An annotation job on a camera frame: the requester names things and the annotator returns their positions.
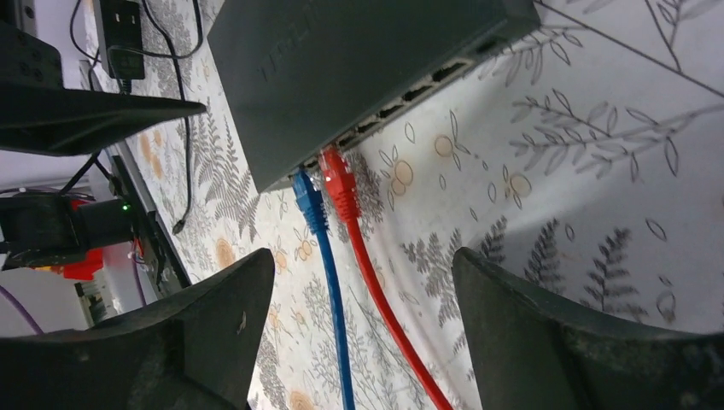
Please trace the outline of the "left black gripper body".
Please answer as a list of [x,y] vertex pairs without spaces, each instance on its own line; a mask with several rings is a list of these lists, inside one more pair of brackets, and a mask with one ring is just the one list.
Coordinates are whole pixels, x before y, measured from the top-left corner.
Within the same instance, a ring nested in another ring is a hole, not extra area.
[[34,1],[1,0],[1,82],[64,87],[60,52],[38,37]]

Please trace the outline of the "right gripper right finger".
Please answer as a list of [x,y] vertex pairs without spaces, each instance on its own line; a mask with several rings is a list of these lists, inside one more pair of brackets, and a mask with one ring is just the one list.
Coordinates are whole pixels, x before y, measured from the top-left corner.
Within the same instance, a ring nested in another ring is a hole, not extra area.
[[572,302],[459,249],[452,277],[486,409],[720,409],[723,336]]

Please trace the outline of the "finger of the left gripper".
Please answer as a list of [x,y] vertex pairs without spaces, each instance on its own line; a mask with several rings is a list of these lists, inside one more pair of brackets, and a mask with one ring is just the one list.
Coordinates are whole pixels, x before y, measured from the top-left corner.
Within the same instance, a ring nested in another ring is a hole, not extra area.
[[1,149],[91,154],[151,126],[206,111],[199,102],[37,86],[1,86]]

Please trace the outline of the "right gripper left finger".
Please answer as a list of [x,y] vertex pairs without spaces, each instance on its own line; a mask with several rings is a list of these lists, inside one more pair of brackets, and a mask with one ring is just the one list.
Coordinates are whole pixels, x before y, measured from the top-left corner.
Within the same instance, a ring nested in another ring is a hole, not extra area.
[[274,269],[257,249],[90,329],[4,338],[2,408],[247,408]]

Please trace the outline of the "black network switch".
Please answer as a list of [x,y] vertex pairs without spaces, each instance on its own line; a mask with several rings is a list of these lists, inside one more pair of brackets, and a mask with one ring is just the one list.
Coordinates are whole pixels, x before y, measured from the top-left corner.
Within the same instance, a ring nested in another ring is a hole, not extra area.
[[208,35],[259,192],[540,26],[530,1],[227,1]]

